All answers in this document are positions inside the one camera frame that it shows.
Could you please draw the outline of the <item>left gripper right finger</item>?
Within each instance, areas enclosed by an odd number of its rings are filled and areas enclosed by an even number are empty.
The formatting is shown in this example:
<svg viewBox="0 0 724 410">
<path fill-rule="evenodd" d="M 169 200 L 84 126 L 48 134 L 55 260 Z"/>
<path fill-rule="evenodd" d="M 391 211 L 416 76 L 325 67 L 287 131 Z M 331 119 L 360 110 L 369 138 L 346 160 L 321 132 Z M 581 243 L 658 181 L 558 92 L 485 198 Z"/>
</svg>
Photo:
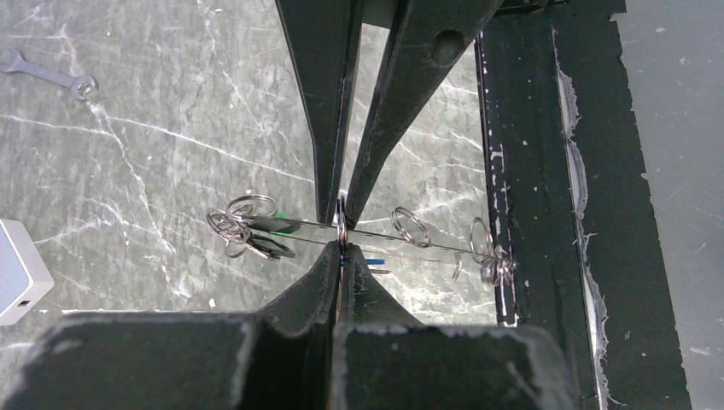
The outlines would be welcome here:
<svg viewBox="0 0 724 410">
<path fill-rule="evenodd" d="M 336 409 L 574 409 L 577 391 L 553 338 L 534 326 L 420 325 L 344 256 L 333 336 Z"/>
</svg>

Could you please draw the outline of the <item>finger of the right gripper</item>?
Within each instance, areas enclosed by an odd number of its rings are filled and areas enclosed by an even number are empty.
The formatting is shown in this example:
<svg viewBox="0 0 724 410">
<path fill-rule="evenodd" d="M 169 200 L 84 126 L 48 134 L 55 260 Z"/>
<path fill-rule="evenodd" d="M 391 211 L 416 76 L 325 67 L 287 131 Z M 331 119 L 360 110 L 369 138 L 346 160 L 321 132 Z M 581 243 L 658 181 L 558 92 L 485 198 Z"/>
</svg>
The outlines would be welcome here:
<svg viewBox="0 0 724 410">
<path fill-rule="evenodd" d="M 495 0 L 399 2 L 349 185 L 347 228 L 358 224 L 396 144 L 501 5 Z"/>
<path fill-rule="evenodd" d="M 353 106 L 362 2 L 278 0 L 312 139 L 316 219 L 335 218 Z"/>
</svg>

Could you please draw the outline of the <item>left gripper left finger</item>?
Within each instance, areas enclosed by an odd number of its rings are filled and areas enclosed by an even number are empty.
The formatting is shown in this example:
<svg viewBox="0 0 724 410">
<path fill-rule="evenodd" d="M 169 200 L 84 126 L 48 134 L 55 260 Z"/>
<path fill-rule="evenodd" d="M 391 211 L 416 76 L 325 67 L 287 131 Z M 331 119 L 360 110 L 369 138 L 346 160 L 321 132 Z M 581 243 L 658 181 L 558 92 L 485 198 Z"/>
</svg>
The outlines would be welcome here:
<svg viewBox="0 0 724 410">
<path fill-rule="evenodd" d="M 338 243 L 252 313 L 78 313 L 35 343 L 5 409 L 324 409 Z"/>
</svg>

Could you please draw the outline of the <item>green tagged key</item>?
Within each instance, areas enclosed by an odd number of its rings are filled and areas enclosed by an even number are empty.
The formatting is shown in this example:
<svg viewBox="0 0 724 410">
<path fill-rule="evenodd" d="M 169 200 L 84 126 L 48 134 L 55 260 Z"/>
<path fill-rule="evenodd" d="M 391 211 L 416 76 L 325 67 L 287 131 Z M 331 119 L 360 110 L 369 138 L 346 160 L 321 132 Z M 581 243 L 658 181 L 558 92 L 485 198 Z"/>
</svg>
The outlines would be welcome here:
<svg viewBox="0 0 724 410">
<path fill-rule="evenodd" d="M 301 224 L 294 220 L 288 220 L 284 214 L 275 214 L 264 221 L 264 227 L 268 232 L 288 236 L 297 232 L 301 228 Z"/>
</svg>

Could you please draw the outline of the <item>clear plastic box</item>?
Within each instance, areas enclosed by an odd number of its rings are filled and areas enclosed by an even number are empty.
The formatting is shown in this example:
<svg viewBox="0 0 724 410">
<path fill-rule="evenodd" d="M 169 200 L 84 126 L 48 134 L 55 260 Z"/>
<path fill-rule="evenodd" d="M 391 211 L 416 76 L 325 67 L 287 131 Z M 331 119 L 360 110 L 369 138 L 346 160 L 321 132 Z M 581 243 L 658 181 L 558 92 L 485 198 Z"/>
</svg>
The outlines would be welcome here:
<svg viewBox="0 0 724 410">
<path fill-rule="evenodd" d="M 1 326 L 15 325 L 54 285 L 25 226 L 1 219 Z"/>
</svg>

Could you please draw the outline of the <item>large silver wrench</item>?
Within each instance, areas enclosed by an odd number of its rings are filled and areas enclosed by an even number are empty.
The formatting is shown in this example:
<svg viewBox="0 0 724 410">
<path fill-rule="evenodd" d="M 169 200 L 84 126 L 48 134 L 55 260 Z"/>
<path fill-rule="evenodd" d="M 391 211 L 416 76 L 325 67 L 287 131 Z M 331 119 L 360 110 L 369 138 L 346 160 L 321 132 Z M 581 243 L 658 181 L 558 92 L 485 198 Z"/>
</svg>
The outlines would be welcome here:
<svg viewBox="0 0 724 410">
<path fill-rule="evenodd" d="M 70 95 L 81 102 L 87 100 L 86 93 L 98 88 L 96 79 L 84 74 L 74 77 L 31 63 L 17 49 L 9 49 L 10 58 L 1 63 L 2 73 L 25 73 L 67 89 Z"/>
</svg>

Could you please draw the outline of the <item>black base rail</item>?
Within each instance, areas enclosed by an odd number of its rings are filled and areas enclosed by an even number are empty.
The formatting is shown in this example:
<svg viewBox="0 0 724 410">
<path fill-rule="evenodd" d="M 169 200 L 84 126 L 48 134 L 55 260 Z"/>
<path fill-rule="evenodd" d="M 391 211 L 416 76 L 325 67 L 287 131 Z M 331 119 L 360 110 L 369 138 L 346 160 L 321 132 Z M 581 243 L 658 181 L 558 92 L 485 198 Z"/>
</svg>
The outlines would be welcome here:
<svg viewBox="0 0 724 410">
<path fill-rule="evenodd" d="M 475 41 L 502 325 L 546 330 L 577 409 L 688 409 L 623 1 L 506 1 Z"/>
</svg>

